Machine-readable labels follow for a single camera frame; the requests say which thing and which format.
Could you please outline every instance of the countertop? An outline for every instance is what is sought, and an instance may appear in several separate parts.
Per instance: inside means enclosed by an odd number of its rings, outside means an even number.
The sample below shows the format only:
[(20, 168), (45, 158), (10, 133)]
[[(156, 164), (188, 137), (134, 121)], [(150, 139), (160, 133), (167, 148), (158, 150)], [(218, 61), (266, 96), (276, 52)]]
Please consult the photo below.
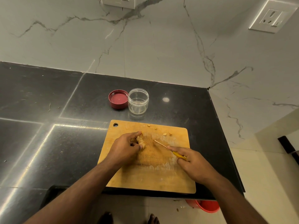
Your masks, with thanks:
[[(110, 107), (112, 90), (133, 88), (149, 93), (143, 115)], [(91, 170), (112, 119), (187, 128), (190, 147), (244, 191), (206, 88), (0, 62), (0, 90), (0, 223), (24, 222), (52, 185), (70, 186)], [(195, 194), (104, 193), (214, 199), (200, 184)]]

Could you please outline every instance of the tiled floor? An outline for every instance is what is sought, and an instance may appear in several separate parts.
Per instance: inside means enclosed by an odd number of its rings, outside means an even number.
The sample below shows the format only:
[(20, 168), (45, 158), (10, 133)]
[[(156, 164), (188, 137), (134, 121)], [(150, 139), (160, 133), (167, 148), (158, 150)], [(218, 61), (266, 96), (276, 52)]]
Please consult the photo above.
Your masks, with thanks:
[[(271, 224), (299, 223), (299, 165), (276, 141), (278, 135), (296, 130), (291, 124), (298, 116), (299, 110), (290, 113), (231, 148), (246, 190), (245, 198)], [(87, 223), (96, 223), (105, 211), (112, 212), (115, 224), (143, 224), (151, 213), (161, 224), (226, 223), (221, 211), (209, 214), (189, 207), (185, 200), (111, 195), (101, 196)]]

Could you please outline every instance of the ginger root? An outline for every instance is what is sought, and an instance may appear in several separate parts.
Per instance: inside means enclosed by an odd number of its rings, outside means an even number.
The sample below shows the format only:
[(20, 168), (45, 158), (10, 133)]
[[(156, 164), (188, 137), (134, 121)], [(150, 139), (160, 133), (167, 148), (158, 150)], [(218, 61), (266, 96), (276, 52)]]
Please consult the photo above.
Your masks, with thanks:
[(143, 140), (143, 134), (137, 136), (136, 141), (139, 145), (142, 145), (142, 149), (145, 149), (146, 144), (144, 143), (144, 140)]

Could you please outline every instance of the red container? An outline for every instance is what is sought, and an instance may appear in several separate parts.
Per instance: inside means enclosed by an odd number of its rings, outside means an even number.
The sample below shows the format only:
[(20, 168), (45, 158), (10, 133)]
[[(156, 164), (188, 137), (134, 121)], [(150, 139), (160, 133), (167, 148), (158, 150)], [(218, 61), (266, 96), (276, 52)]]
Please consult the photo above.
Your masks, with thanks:
[(220, 207), (217, 201), (214, 200), (186, 200), (190, 207), (201, 208), (205, 212), (215, 213)]
[(108, 96), (111, 107), (115, 109), (128, 107), (128, 96), (129, 94), (124, 90), (112, 91)]

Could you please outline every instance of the red bucket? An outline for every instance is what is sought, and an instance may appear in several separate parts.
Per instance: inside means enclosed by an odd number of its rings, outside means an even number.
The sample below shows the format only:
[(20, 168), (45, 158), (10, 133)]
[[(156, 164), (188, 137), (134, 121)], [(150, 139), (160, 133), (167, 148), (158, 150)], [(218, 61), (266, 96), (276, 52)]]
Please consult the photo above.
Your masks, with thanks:
[(201, 208), (205, 212), (215, 213), (220, 209), (219, 203), (214, 200), (186, 200), (190, 207)]

